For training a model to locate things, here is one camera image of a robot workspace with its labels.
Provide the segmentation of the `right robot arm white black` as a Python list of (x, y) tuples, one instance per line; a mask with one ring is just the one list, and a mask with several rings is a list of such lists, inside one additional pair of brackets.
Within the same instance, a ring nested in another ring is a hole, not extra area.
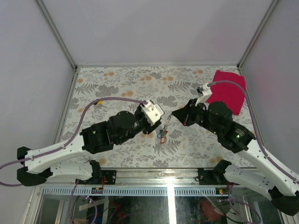
[(263, 195), (279, 211), (289, 216), (298, 214), (299, 175), (260, 146), (251, 131), (233, 121), (232, 111), (223, 102), (205, 106), (191, 99), (185, 107), (171, 114), (184, 126), (197, 124), (215, 134), (222, 147), (246, 159), (263, 174), (242, 171), (222, 160), (214, 168), (216, 183), (237, 183)]

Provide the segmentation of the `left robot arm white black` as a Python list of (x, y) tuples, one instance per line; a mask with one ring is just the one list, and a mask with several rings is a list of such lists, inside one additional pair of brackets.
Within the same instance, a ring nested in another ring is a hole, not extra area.
[(135, 113), (118, 112), (69, 140), (36, 150), (21, 147), (17, 150), (17, 158), (23, 166), (17, 169), (17, 180), (26, 187), (58, 179), (74, 180), (78, 184), (102, 184), (104, 178), (99, 162), (91, 160), (77, 165), (66, 160), (109, 151), (139, 133), (149, 134), (161, 125), (163, 115), (159, 105), (140, 104)]

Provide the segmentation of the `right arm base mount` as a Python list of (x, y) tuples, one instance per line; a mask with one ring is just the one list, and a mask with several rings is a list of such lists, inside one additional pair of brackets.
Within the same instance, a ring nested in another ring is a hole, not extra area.
[(194, 179), (199, 182), (199, 185), (227, 185), (228, 181), (224, 174), (231, 164), (227, 160), (220, 160), (212, 169), (197, 168), (198, 175)]

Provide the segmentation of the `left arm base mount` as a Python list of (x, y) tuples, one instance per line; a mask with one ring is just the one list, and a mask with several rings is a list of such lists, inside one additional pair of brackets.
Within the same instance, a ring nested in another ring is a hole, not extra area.
[(95, 160), (90, 160), (79, 166), (80, 174), (82, 177), (76, 179), (78, 184), (84, 185), (115, 185), (116, 183), (116, 170), (103, 170), (100, 164)]

